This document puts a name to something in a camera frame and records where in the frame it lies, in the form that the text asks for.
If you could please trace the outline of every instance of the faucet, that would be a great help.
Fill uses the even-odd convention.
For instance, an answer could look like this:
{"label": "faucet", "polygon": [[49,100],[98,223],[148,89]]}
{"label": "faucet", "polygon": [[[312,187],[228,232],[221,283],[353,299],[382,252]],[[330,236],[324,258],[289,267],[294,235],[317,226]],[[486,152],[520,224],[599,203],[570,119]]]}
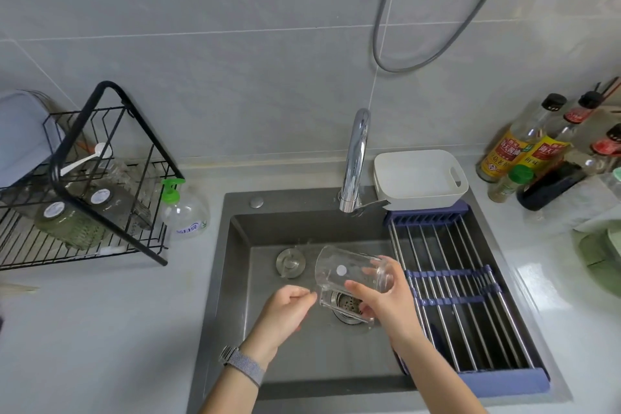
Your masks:
{"label": "faucet", "polygon": [[369,136],[369,122],[371,120],[371,112],[368,108],[361,108],[356,112],[353,120],[352,135],[350,136],[350,145],[347,150],[347,159],[345,162],[345,178],[343,187],[338,192],[339,209],[345,213],[353,213],[355,211],[363,211],[366,206],[374,203],[388,204],[386,200],[362,204],[358,190],[360,188],[360,179],[362,177],[362,165],[365,161],[366,139]]}

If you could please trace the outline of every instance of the kitchen counter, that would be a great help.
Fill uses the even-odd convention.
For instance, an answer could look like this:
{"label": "kitchen counter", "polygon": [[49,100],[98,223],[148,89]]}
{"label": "kitchen counter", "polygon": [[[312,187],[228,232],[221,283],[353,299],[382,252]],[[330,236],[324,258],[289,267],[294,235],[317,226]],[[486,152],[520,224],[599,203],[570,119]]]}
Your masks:
{"label": "kitchen counter", "polygon": [[[459,159],[568,388],[564,402],[530,403],[528,412],[621,412],[621,300],[590,279],[568,234],[541,235],[514,197],[491,202],[476,158]],[[0,300],[0,412],[184,414],[223,195],[338,187],[342,169],[320,162],[186,170],[211,222],[169,249],[167,267],[132,254],[2,272],[0,282],[40,289]]]}

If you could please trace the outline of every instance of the green lid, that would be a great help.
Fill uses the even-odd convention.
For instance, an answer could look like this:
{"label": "green lid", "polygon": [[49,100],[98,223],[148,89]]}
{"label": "green lid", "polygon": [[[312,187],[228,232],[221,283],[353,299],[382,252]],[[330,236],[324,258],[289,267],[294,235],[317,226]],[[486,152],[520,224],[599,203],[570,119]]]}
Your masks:
{"label": "green lid", "polygon": [[164,185],[164,191],[161,192],[161,201],[168,205],[174,205],[179,202],[179,191],[175,190],[173,187],[175,185],[181,185],[185,183],[186,179],[164,179],[161,181],[162,185]]}
{"label": "green lid", "polygon": [[512,168],[511,171],[508,173],[508,177],[513,180],[515,183],[520,183],[520,184],[524,184],[524,183],[529,183],[533,177],[535,175],[533,174],[533,171],[526,167],[523,166],[522,164],[517,165],[516,167]]}

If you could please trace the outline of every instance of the dish drying rack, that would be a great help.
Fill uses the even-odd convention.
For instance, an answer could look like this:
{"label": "dish drying rack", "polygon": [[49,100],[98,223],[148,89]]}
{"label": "dish drying rack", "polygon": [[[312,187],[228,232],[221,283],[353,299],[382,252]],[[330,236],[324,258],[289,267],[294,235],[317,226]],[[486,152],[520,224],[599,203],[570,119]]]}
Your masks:
{"label": "dish drying rack", "polygon": [[[117,94],[120,105],[97,108],[108,89]],[[50,100],[40,92],[29,93],[40,100]],[[50,135],[54,132],[62,139],[63,131],[65,137],[56,151],[50,146],[52,154],[48,162],[39,165],[12,186],[0,189],[0,270],[138,252],[162,266],[167,265],[168,261],[161,255],[167,248],[167,227],[158,218],[161,180],[167,177],[183,178],[183,175],[125,91],[112,81],[100,82],[81,111],[50,113],[42,127],[50,144]],[[89,156],[97,143],[105,143],[106,148],[111,148],[112,156],[90,159],[70,174],[61,176],[64,166]],[[66,190],[70,182],[85,182],[87,188],[92,180],[103,178],[105,170],[115,160],[115,149],[140,149],[139,157],[147,157],[146,160],[126,162],[127,167],[133,170],[132,175],[140,177],[140,180],[135,184],[134,202],[124,228],[88,206],[83,194],[73,196]],[[143,197],[142,203],[150,210],[152,222],[150,229],[130,236],[127,230],[139,196]],[[58,198],[103,225],[111,231],[111,235],[97,246],[79,250],[67,247],[40,231],[31,219],[19,212],[23,206],[53,203]]]}
{"label": "dish drying rack", "polygon": [[[395,258],[414,296],[424,335],[478,397],[538,394],[550,380],[496,278],[493,258],[475,243],[467,203],[419,212],[388,212]],[[404,373],[408,368],[398,357]]]}

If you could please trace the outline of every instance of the gray tiled wall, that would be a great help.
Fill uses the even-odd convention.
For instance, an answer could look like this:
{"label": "gray tiled wall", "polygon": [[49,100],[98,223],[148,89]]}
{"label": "gray tiled wall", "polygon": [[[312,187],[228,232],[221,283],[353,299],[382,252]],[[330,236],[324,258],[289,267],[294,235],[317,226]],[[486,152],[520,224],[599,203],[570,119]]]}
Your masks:
{"label": "gray tiled wall", "polygon": [[[476,0],[392,0],[383,58],[425,57]],[[621,0],[489,0],[434,64],[377,72],[377,0],[0,0],[0,87],[79,108],[120,83],[177,158],[484,144],[550,91],[621,70]]]}

